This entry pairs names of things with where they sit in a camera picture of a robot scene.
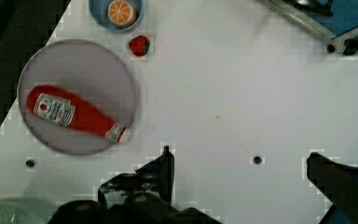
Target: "orange slice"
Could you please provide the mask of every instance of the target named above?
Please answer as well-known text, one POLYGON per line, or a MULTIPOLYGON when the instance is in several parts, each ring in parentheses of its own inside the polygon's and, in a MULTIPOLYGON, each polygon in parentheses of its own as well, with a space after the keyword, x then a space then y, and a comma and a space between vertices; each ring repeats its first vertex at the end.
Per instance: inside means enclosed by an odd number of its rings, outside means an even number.
POLYGON ((116 26, 129 27, 136 20, 136 10, 124 0, 113 1, 108 8, 107 16, 116 26))

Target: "blue bowl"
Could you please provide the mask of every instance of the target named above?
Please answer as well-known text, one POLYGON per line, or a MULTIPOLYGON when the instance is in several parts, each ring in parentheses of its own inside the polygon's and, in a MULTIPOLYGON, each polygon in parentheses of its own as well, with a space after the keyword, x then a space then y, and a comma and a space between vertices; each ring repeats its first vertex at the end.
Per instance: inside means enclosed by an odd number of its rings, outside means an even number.
POLYGON ((133 31, 138 27, 145 16, 145 0, 126 0, 136 10, 136 21, 129 27, 119 27, 114 25, 107 16, 109 5, 114 0, 89 0, 89 11, 92 17, 104 28, 116 34, 124 34, 133 31))

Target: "gray plate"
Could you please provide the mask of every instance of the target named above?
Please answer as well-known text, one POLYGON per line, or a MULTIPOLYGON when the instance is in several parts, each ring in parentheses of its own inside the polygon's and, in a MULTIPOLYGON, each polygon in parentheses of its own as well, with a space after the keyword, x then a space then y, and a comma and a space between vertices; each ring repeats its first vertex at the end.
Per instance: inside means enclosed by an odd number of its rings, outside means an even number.
POLYGON ((18 87, 21 115, 34 136, 54 150, 87 155, 110 148, 104 138, 56 126, 26 108, 29 92, 51 84, 77 94, 130 127, 136 110, 131 74, 110 50, 84 40, 64 40, 39 50, 25 65, 18 87))

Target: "white surface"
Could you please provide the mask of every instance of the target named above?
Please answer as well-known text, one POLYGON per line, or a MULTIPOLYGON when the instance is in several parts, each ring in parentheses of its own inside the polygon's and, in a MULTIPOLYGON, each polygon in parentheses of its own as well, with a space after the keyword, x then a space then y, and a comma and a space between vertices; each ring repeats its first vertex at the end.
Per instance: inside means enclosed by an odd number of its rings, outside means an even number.
POLYGON ((0 129, 0 199, 37 190, 58 203, 96 199, 104 180, 168 143, 178 208, 206 209, 223 223, 313 224, 331 203, 305 176, 310 151, 358 165, 358 57, 324 54, 254 1, 147 0, 140 29, 112 35, 86 0, 73 0, 50 42, 73 37, 110 48, 131 68, 141 91, 131 140, 64 156, 41 146, 13 105, 0 129), (153 37, 145 60, 126 48, 138 34, 153 37))

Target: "ketchup bottle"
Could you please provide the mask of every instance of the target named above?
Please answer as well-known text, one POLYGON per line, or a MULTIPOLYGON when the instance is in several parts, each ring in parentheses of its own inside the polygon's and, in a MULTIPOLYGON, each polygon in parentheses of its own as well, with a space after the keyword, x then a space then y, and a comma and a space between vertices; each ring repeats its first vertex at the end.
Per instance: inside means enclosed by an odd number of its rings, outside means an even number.
POLYGON ((37 117, 84 133, 100 135, 111 142, 127 142, 130 130, 107 117, 77 95, 50 85, 35 87, 27 107, 37 117))

